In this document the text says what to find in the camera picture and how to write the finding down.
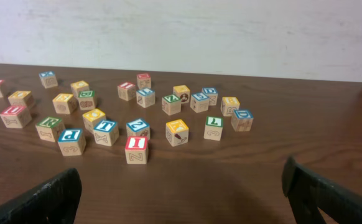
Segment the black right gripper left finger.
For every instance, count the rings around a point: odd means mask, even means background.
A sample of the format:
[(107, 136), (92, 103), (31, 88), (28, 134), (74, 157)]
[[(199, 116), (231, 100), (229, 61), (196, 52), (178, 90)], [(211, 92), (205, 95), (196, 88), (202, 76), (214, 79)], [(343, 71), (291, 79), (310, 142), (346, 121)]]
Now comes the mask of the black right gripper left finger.
[(81, 192), (78, 171), (67, 169), (0, 205), (0, 223), (73, 223)]

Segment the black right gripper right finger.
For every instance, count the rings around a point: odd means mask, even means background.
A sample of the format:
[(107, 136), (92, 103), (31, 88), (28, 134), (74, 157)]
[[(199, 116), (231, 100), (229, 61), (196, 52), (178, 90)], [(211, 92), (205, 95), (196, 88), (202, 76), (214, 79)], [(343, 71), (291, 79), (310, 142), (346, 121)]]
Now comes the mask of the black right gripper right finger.
[(297, 223), (362, 223), (362, 196), (296, 163), (289, 157), (282, 171), (282, 191)]

